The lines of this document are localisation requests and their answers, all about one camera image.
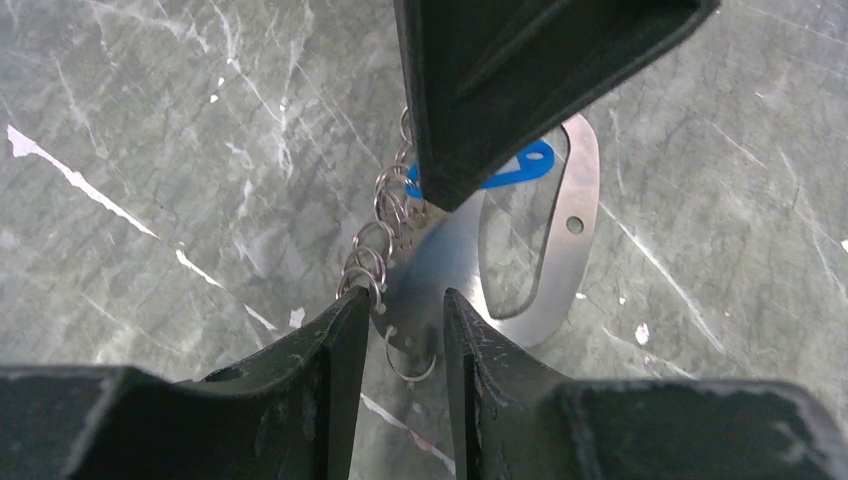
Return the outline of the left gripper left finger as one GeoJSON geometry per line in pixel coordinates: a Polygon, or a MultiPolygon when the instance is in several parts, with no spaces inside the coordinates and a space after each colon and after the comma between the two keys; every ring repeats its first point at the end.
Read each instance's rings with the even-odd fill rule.
{"type": "Polygon", "coordinates": [[[198,381],[133,366],[1,370],[5,479],[345,479],[371,302],[317,318],[198,381]]]}

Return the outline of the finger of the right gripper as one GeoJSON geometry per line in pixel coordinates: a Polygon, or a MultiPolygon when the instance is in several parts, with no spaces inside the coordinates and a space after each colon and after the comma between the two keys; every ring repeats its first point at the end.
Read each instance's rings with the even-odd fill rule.
{"type": "Polygon", "coordinates": [[[715,1],[398,1],[424,198],[454,211],[522,148],[668,53],[715,1]]]}

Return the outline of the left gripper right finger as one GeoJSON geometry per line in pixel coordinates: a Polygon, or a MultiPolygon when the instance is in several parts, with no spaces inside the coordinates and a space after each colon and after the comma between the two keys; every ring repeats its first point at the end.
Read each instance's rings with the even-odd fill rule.
{"type": "Polygon", "coordinates": [[[843,479],[847,444],[786,382],[576,380],[444,297],[460,479],[843,479]]]}

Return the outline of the blue key tag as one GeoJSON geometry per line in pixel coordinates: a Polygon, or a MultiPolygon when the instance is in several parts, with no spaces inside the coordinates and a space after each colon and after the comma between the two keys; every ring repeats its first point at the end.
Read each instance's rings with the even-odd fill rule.
{"type": "MultiPolygon", "coordinates": [[[[387,168],[389,175],[399,175],[401,183],[408,196],[413,199],[423,200],[420,189],[418,166],[405,165],[402,160],[412,148],[410,140],[406,139],[400,150],[396,153],[395,163],[387,168]]],[[[491,190],[499,187],[527,183],[547,175],[555,165],[555,151],[552,146],[542,139],[538,139],[519,151],[514,158],[518,167],[500,171],[493,174],[486,182],[482,183],[477,191],[491,190]]]]}

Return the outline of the metal key holder plate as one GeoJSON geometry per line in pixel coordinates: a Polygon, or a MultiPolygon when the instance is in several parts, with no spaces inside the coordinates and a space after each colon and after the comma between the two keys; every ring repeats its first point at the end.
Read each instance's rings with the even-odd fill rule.
{"type": "MultiPolygon", "coordinates": [[[[594,129],[580,114],[555,132],[563,142],[551,145],[556,156],[552,169],[558,163],[563,169],[536,284],[528,304],[510,316],[492,316],[483,289],[479,238],[488,190],[475,192],[448,213],[407,195],[399,175],[387,171],[399,163],[395,157],[378,174],[373,218],[353,238],[337,292],[343,294],[358,282],[369,286],[371,320],[383,348],[427,360],[423,372],[404,373],[402,379],[419,382],[434,370],[444,350],[442,303],[448,289],[459,291],[490,326],[523,348],[542,344],[562,325],[588,264],[599,206],[600,151],[594,129]]],[[[406,139],[412,143],[402,162],[412,166],[407,110],[400,117],[400,133],[401,146],[406,139]]]]}

